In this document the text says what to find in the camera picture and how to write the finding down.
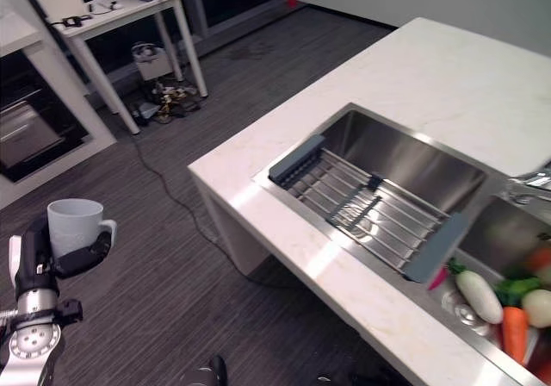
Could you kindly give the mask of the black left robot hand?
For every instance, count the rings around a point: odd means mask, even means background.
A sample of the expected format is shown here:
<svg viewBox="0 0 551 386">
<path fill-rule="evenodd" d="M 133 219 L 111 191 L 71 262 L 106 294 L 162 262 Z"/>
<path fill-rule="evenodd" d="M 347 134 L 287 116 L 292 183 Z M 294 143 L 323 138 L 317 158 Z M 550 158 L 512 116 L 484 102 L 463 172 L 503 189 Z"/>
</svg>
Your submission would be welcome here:
<svg viewBox="0 0 551 386">
<path fill-rule="evenodd" d="M 45 215 L 35 218 L 19 238 L 19 263 L 10 274 L 15 296 L 19 298 L 37 289 L 59 293 L 59 279 L 84 274 L 108 256 L 110 249 L 115 246 L 116 223 L 105 221 L 92 243 L 71 249 L 67 254 L 53 252 Z"/>
</svg>

